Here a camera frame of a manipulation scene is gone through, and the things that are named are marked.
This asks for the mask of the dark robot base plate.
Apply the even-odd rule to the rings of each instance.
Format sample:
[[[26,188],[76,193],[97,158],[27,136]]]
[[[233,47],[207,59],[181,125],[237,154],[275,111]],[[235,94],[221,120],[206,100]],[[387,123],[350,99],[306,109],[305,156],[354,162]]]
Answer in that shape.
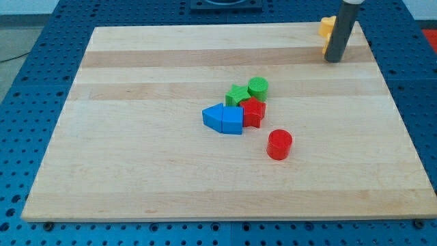
[[[261,10],[263,0],[189,0],[190,9],[204,10]]]

